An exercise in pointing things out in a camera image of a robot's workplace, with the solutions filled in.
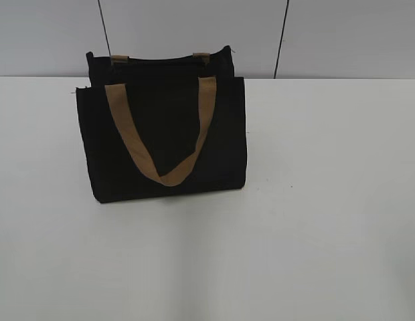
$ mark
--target gray wall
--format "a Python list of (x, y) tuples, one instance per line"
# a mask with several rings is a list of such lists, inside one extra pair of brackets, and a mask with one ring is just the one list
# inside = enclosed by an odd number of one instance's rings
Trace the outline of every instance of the gray wall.
[[(286, 0), (102, 0), (113, 54), (230, 44), (239, 75), (271, 78)], [(415, 78), (415, 0), (290, 0), (279, 77)], [(107, 54), (96, 0), (0, 0), (0, 76), (85, 76)]]

